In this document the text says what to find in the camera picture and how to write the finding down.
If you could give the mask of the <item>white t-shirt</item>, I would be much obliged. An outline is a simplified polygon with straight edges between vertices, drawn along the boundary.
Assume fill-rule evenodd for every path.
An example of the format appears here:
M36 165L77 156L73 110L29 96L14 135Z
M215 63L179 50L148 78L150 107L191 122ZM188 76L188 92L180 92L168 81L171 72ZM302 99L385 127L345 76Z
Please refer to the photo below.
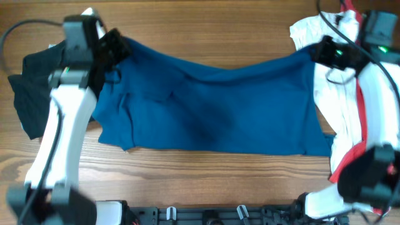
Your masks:
M336 43L347 43L320 15L295 22L289 30L297 50L318 43L323 36L331 36ZM314 70L314 102L336 133L330 153L330 167L334 170L335 164L340 161L340 153L345 154L352 145L360 141L360 127L356 124L358 109L354 100L348 99L355 97L355 90L348 85L354 75L354 69L341 71L321 64L317 64ZM333 159L334 166L331 166L332 155L339 158Z

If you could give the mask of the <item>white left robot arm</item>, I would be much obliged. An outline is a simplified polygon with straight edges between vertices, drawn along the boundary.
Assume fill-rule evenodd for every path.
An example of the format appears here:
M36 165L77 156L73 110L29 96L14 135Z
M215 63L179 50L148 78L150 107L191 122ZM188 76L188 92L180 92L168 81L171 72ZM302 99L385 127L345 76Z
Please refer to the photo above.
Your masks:
M49 76L50 110L41 147L24 186L10 187L7 203L18 224L136 224L126 201L93 201L78 190L84 135L105 73L131 50L117 29L103 37L67 38L67 63Z

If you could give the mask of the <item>blue polo shirt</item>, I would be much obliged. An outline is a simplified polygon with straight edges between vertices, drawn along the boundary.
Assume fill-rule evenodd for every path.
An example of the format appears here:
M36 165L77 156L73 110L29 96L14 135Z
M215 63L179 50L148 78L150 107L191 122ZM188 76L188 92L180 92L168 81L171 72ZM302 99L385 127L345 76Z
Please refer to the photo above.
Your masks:
M239 69L168 56L129 40L132 54L107 78L93 118L99 142L151 149L329 156L309 49Z

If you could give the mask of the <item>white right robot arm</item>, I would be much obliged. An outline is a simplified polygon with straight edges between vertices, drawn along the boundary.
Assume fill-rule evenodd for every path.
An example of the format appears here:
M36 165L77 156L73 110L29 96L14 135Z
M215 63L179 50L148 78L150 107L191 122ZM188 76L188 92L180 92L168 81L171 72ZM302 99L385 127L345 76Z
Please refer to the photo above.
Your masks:
M330 36L304 50L315 63L356 70L367 128L364 152L342 160L335 184L306 195L304 214L328 220L351 211L378 210L384 216L399 207L399 51L337 43Z

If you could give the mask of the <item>red t-shirt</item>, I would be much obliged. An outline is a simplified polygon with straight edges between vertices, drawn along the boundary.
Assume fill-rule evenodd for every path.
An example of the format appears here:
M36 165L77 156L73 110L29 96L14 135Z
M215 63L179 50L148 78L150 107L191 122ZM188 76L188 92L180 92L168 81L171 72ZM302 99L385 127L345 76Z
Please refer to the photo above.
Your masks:
M341 13L346 12L348 10L353 11L355 13L354 18L359 23L360 26L362 24L363 18L357 12L351 0L345 0L343 3L341 3ZM352 147L349 148L349 150L346 151L345 154L340 153L341 154L340 161L337 161L337 163L335 162L337 164L337 165L335 164L335 170L331 168L332 174L329 178L329 181L334 184L336 184L339 181L339 175L345 168L345 166L347 166L349 163L353 162L355 159L359 158L366 152L366 141L367 141L368 130L366 127L367 120L366 120L366 110L364 105L363 92L361 91L361 88L359 86L359 81L357 78L352 78L351 82L346 86L348 85L350 85L349 86L350 88L353 88L355 90L355 95L354 95L355 97L348 97L348 99L354 100L357 106L358 119L356 119L356 124L359 124L357 126L360 127L360 132L361 132L359 135L360 141L352 145ZM333 159L335 160L339 159L339 158L336 159L336 157L334 158L333 153L339 153L339 151L335 150L335 152L332 152L331 166L334 166ZM373 207L370 207L370 209L366 210L382 216L385 215L388 211L390 211L390 208L385 213L383 213L381 209Z

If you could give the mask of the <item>folded black garment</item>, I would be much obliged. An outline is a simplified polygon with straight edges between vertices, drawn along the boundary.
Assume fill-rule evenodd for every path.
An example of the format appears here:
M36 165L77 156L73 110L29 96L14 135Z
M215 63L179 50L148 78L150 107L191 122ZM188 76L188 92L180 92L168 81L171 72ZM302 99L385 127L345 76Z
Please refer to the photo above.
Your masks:
M14 92L14 108L29 139L43 136L49 116L51 86L49 75L65 68L65 42L29 54L22 60L22 73L8 76Z

